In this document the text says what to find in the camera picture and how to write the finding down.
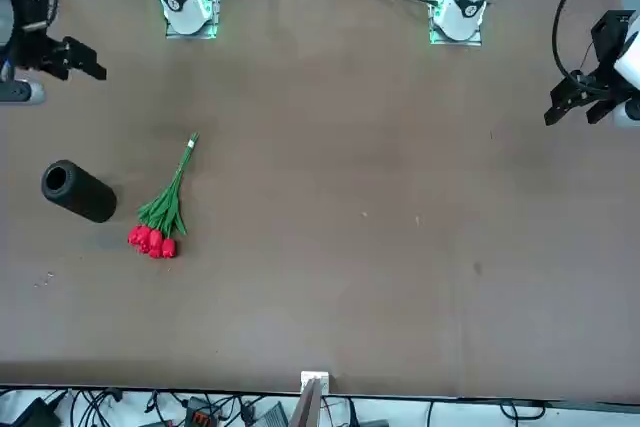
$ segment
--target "electronic device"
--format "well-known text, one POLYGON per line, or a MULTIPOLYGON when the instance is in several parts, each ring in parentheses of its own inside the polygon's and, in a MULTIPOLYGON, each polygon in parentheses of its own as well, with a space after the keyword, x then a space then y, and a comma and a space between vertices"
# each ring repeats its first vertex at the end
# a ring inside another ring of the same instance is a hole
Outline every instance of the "electronic device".
POLYGON ((59 427, 62 422, 55 412, 66 395, 66 391, 62 392, 49 404, 38 397, 11 424, 0 425, 2 427, 59 427))

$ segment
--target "brown table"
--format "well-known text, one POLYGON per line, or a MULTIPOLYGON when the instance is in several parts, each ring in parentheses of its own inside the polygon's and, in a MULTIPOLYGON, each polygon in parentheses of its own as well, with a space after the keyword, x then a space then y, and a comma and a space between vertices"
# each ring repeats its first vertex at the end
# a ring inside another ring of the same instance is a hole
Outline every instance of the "brown table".
MULTIPOLYGON (((155 0, 61 0, 109 80, 0 110, 0 380, 637 401, 640 135, 543 125, 557 1, 491 0, 478 49, 402 0, 223 0, 192 42, 155 0), (181 255, 139 256, 195 130, 181 255), (113 221, 44 200, 61 158, 113 221)), ((567 66, 617 5, 570 0, 567 66)))

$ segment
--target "green leaf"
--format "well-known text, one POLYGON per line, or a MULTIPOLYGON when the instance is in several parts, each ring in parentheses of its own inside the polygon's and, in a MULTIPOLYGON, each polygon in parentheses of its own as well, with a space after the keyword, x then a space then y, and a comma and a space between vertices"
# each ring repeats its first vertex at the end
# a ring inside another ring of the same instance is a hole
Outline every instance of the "green leaf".
POLYGON ((176 228, 178 229, 178 232, 180 232, 182 235, 187 235, 187 229, 184 226, 184 222, 182 222, 182 217, 180 217, 180 212, 176 213, 176 228))

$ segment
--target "metal bracket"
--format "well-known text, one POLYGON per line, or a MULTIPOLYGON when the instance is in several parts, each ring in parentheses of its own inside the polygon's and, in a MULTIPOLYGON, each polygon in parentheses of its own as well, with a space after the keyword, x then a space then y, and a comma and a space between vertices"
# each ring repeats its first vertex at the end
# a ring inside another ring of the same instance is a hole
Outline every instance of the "metal bracket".
POLYGON ((321 394, 329 395, 329 372, 314 372, 310 370, 300 372, 300 392, 303 392, 307 384, 313 379, 320 381, 321 394))

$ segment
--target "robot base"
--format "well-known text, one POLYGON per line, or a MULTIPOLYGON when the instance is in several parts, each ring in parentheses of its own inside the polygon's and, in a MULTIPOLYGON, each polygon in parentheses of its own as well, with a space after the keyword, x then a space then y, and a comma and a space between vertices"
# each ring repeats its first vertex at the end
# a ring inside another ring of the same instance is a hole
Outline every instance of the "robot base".
POLYGON ((447 37, 442 30, 436 25, 435 18, 440 15, 441 5, 444 0, 435 0, 438 2, 438 6, 429 5, 429 43, 434 45, 442 45, 442 44, 457 44, 457 45, 473 45, 473 46, 481 46, 482 45, 482 36, 480 34, 480 28, 476 30, 475 34, 473 34, 470 38, 463 41, 453 40, 447 37))

